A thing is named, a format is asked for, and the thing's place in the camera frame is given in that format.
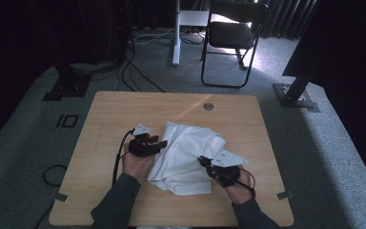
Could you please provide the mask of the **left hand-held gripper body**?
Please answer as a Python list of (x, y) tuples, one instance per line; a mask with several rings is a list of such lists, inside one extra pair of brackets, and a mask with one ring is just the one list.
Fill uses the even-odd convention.
[(129, 151), (135, 156), (146, 157), (158, 154), (153, 148), (154, 144), (149, 143), (151, 128), (139, 123), (136, 128), (132, 131), (134, 139), (129, 143)]

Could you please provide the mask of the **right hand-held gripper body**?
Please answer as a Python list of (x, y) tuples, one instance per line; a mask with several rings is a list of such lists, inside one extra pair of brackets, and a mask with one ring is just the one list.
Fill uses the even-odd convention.
[(211, 159), (210, 169), (218, 173), (218, 179), (215, 181), (219, 185), (229, 187), (234, 185), (240, 177), (239, 166), (247, 163), (248, 160), (245, 157), (223, 149)]

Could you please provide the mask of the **white pleated skirt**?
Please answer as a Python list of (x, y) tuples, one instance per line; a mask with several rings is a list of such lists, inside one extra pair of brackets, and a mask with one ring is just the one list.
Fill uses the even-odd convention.
[(226, 140), (221, 134), (168, 122), (162, 139), (168, 141), (167, 147), (155, 157), (147, 181), (177, 196), (210, 194), (212, 179), (198, 159), (212, 159), (224, 148)]

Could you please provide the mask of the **person's left hand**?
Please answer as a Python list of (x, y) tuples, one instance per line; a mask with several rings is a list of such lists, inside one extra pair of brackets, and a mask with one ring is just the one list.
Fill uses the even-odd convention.
[(135, 156), (129, 151), (129, 144), (125, 143), (124, 155), (122, 156), (122, 172), (139, 179), (152, 159), (154, 159), (154, 156)]

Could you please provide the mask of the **person's right hand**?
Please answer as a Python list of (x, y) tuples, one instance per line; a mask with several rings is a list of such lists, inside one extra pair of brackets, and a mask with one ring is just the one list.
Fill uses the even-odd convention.
[(242, 204), (253, 198), (253, 193), (250, 191), (252, 186), (251, 176), (240, 167), (240, 177), (235, 185), (224, 187), (229, 199), (234, 204)]

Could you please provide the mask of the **black stand with square base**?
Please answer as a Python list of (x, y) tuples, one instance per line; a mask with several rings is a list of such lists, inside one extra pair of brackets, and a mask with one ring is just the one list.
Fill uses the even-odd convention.
[(84, 97), (92, 80), (88, 73), (76, 72), (69, 64), (56, 64), (59, 76), (50, 92), (45, 93), (44, 101), (60, 101), (63, 97)]

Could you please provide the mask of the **black stand with grey base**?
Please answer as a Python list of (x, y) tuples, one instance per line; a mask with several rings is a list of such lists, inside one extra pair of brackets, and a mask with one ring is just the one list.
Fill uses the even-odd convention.
[(310, 98), (306, 91), (307, 85), (311, 77), (297, 77), (293, 83), (274, 83), (274, 91), (282, 107), (288, 108), (304, 108), (309, 113), (319, 113), (320, 109), (316, 102)]

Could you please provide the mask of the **black folding chair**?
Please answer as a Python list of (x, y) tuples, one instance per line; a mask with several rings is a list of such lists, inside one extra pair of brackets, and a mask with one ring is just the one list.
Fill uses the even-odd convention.
[[(269, 6), (254, 1), (214, 0), (210, 5), (206, 33), (201, 53), (201, 82), (209, 87), (240, 89), (250, 79), (252, 65), (259, 35), (270, 13)], [(209, 47), (235, 50), (234, 55), (240, 67), (244, 66), (244, 58), (252, 50), (249, 67), (244, 82), (239, 85), (216, 84), (206, 81), (206, 58)]]

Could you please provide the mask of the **dark curtain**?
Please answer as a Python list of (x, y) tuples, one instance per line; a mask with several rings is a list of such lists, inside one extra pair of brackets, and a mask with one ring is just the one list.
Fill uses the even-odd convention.
[(313, 15), (317, 0), (257, 0), (269, 7), (261, 36), (299, 39)]

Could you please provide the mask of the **white desk frame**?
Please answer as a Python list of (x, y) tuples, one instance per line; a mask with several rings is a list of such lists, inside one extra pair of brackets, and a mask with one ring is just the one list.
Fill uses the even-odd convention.
[(175, 36), (173, 45), (172, 64), (178, 66), (180, 63), (180, 27), (181, 26), (196, 26), (205, 27), (207, 25), (209, 13), (202, 10), (182, 10), (180, 9), (180, 0), (175, 0)]

